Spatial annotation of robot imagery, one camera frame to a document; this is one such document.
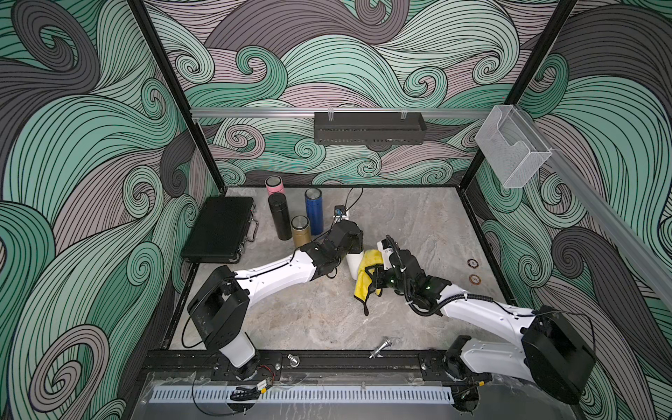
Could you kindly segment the white thermos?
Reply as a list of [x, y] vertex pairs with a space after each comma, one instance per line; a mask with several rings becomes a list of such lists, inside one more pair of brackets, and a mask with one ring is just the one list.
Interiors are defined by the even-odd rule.
[[364, 257], [365, 252], [362, 251], [360, 253], [349, 253], [346, 255], [346, 263], [348, 264], [348, 271], [350, 274], [350, 277], [353, 278], [353, 280], [357, 281], [358, 279], [358, 273], [359, 273], [359, 268], [362, 263], [362, 259]]

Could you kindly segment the yellow grey cleaning cloth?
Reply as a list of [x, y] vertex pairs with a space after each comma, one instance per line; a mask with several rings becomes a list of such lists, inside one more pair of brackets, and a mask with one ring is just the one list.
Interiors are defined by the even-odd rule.
[[383, 289], [377, 286], [376, 270], [383, 267], [383, 254], [379, 250], [366, 250], [359, 263], [353, 296], [362, 304], [364, 315], [369, 316], [368, 300], [374, 294], [380, 297]]

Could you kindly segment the black thermos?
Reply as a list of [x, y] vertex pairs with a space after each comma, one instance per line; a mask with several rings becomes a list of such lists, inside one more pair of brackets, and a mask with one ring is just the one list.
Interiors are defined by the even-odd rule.
[[269, 210], [274, 222], [276, 233], [281, 241], [292, 238], [292, 228], [287, 199], [282, 192], [271, 194], [268, 198]]

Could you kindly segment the gold thermos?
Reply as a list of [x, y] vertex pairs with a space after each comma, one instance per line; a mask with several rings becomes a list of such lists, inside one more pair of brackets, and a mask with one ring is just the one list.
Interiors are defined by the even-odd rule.
[[310, 220], [306, 216], [294, 216], [290, 221], [290, 226], [292, 227], [292, 239], [295, 248], [300, 248], [313, 240]]

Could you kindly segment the blue thermos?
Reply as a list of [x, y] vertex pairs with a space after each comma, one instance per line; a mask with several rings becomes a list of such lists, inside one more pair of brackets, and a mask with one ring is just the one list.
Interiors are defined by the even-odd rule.
[[308, 188], [304, 192], [304, 198], [311, 233], [319, 236], [324, 232], [323, 194], [318, 188]]

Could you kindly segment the pink thermos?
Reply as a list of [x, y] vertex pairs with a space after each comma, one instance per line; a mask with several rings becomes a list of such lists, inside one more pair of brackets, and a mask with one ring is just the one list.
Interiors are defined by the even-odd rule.
[[272, 194], [283, 194], [285, 192], [284, 182], [278, 175], [271, 175], [266, 178], [265, 188], [269, 196]]

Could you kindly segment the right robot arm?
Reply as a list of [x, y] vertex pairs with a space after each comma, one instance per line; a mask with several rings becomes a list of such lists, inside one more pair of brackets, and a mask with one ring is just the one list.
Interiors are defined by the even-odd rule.
[[568, 313], [550, 306], [511, 306], [472, 293], [438, 276], [427, 275], [408, 250], [367, 250], [351, 270], [355, 297], [390, 288], [416, 315], [446, 316], [499, 337], [489, 343], [462, 336], [446, 354], [455, 377], [500, 374], [535, 383], [556, 400], [579, 403], [596, 363], [593, 346], [575, 329]]

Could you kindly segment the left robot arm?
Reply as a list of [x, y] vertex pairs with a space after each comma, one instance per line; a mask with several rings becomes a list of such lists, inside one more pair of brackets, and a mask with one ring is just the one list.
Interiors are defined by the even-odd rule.
[[220, 353], [239, 371], [254, 371], [258, 351], [243, 332], [248, 309], [282, 290], [332, 274], [346, 256], [362, 250], [362, 230], [351, 220], [341, 220], [323, 236], [271, 264], [247, 271], [222, 265], [187, 306], [189, 319], [207, 350]]

